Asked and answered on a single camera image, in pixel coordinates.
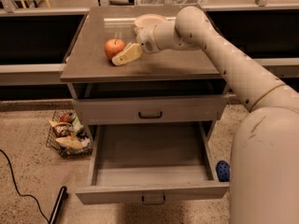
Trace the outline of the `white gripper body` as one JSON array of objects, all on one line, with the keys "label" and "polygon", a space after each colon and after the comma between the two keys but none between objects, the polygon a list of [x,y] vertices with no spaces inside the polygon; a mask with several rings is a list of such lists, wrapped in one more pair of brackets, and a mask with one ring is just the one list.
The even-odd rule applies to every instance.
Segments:
[{"label": "white gripper body", "polygon": [[154,26],[142,28],[138,31],[136,36],[136,42],[141,46],[142,50],[148,54],[160,51],[155,41],[154,29]]}]

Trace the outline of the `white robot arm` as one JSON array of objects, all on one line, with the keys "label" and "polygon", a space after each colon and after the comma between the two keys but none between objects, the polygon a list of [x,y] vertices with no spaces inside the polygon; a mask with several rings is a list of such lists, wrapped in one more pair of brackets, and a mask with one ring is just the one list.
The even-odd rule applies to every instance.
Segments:
[{"label": "white robot arm", "polygon": [[113,57],[201,49],[248,110],[233,140],[230,224],[299,224],[299,93],[221,36],[205,12],[185,7],[174,21],[138,30]]}]

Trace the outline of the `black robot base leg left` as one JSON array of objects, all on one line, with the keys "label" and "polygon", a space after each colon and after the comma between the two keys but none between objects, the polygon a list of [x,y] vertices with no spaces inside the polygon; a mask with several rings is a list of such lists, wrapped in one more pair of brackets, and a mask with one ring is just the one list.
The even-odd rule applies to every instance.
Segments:
[{"label": "black robot base leg left", "polygon": [[50,222],[49,224],[56,224],[56,221],[60,215],[60,212],[63,208],[64,201],[67,199],[67,187],[62,186],[59,190],[58,196],[56,198],[55,205],[53,206],[51,215],[50,215]]}]

